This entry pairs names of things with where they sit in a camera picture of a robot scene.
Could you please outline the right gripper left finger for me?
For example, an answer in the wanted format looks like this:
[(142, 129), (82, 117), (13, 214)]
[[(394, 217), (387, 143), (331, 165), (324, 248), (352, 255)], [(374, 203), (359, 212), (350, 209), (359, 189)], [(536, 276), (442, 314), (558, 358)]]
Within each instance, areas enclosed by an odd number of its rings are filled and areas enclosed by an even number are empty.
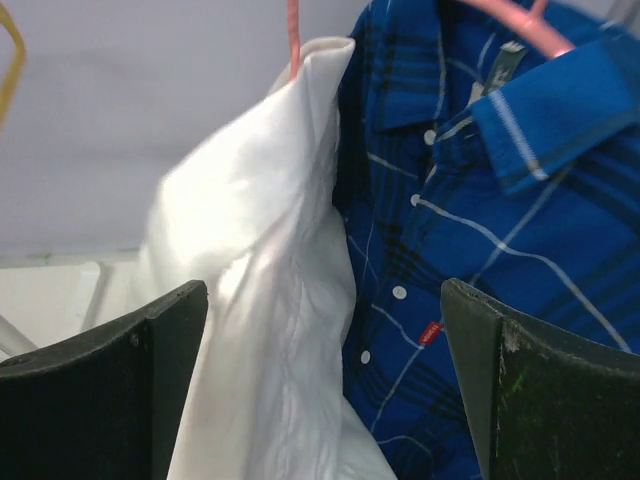
[(4, 480), (164, 479), (208, 308), (191, 280), (1, 364)]

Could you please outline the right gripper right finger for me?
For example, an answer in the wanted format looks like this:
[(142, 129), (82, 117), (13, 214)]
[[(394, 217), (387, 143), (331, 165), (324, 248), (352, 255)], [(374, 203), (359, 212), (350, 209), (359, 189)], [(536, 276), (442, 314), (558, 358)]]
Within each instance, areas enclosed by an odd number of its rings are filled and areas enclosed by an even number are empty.
[(450, 279), (441, 311), (485, 479), (636, 479), (639, 358)]

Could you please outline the white shirt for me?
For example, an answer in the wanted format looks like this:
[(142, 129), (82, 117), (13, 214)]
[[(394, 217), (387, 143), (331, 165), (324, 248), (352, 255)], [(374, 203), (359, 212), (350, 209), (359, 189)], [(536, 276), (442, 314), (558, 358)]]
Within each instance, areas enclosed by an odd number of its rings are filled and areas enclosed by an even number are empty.
[(201, 280), (209, 304), (172, 479), (393, 477), (342, 389), (356, 286), (332, 194), (354, 47), (306, 43), (296, 76), (158, 185), (130, 303)]

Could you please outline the pink wire hanger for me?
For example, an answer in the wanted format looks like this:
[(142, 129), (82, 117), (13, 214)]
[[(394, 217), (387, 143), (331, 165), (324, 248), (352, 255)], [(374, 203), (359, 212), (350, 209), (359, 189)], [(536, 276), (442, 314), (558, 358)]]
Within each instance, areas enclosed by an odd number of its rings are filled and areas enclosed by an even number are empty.
[(299, 1), (287, 0), (287, 29), (290, 49), (290, 79), (297, 77), (300, 65)]

